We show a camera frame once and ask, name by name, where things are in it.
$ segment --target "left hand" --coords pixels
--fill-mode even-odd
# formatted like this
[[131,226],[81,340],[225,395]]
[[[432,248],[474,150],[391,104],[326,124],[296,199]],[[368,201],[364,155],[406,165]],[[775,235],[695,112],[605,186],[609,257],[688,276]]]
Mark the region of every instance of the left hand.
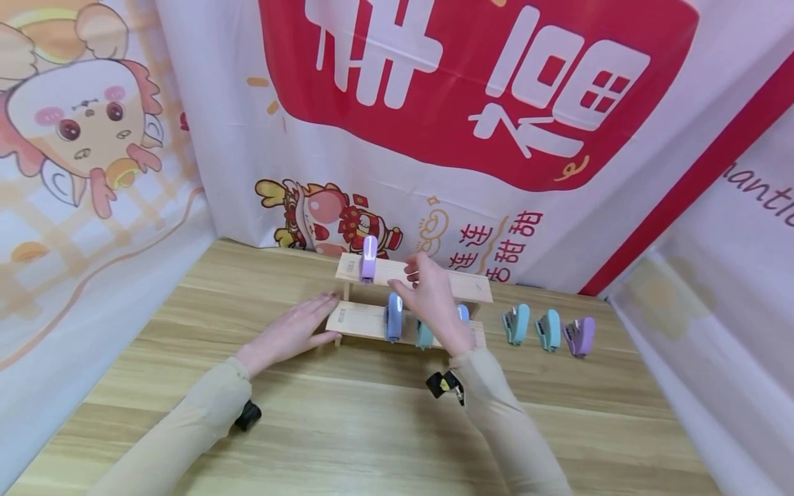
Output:
[[254,378],[274,363],[289,360],[340,337],[339,333],[314,334],[323,319],[339,304],[336,294],[318,296],[293,306],[270,324],[259,336],[244,344],[235,357]]

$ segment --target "wooden shelf board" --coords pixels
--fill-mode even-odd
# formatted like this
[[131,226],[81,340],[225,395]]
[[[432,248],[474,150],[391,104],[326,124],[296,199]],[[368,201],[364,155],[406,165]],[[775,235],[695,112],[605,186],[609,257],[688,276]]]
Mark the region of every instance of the wooden shelf board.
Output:
[[[389,279],[399,279],[410,285],[405,274],[404,262],[396,260],[376,260],[375,282],[379,286],[388,286]],[[477,274],[466,274],[458,271],[447,271],[452,286],[453,297],[463,302],[493,303],[491,281]],[[359,283],[361,274],[361,255],[343,253],[337,265],[336,278],[348,283]]]
[[[328,317],[326,331],[335,331],[345,336],[365,337],[374,340],[385,340],[386,319],[382,306],[365,305],[364,303],[339,302],[339,306]],[[475,335],[477,346],[485,347],[485,331],[481,322],[469,321]],[[403,335],[398,343],[415,345],[416,317],[403,311]],[[443,348],[433,338],[433,348]]]

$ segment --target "sleeve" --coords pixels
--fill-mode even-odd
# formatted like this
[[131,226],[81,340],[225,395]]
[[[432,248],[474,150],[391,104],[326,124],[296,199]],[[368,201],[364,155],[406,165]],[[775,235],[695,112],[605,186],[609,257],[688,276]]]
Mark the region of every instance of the sleeve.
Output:
[[217,365],[88,494],[168,494],[190,465],[229,433],[250,398],[249,374],[242,363],[229,358]]
[[468,418],[482,433],[510,494],[568,496],[557,459],[513,395],[502,368],[486,348],[450,360],[463,385]]

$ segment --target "cartoon eye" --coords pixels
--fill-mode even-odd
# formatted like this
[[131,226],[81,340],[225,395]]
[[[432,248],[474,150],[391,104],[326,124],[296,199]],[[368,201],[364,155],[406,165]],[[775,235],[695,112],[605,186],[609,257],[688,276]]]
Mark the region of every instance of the cartoon eye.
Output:
[[106,108],[107,117],[114,122],[119,122],[124,118],[124,107],[119,102],[111,102],[107,104]]
[[74,141],[80,137],[80,124],[72,119],[63,119],[58,123],[58,136],[66,141]]

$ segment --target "hand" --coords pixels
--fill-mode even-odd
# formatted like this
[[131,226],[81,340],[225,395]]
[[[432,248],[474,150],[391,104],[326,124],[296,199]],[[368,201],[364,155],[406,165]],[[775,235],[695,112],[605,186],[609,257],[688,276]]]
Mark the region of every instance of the hand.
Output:
[[476,346],[474,333],[458,315],[446,270],[425,252],[409,256],[406,262],[405,273],[408,274],[408,281],[413,283],[413,289],[402,281],[392,279],[388,282],[392,290],[430,328],[451,356],[473,350]]
[[339,333],[314,334],[320,322],[339,304],[336,294],[320,293],[300,302],[270,324],[259,336],[244,344],[235,357],[254,378],[274,363],[289,360],[340,337]]

